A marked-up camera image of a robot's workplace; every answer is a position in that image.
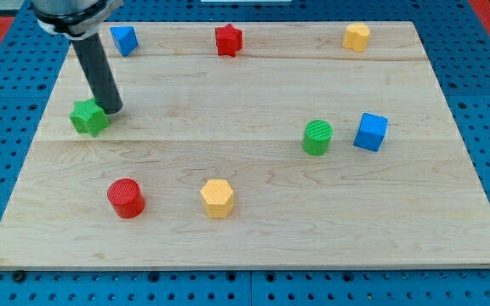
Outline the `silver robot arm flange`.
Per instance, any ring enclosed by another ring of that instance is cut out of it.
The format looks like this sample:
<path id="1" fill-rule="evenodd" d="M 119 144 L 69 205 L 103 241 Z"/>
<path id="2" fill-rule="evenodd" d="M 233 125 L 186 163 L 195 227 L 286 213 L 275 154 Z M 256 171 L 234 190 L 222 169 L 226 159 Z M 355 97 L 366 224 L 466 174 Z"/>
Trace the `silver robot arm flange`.
<path id="1" fill-rule="evenodd" d="M 95 34 L 123 0 L 31 0 L 39 26 L 49 34 L 83 40 Z"/>

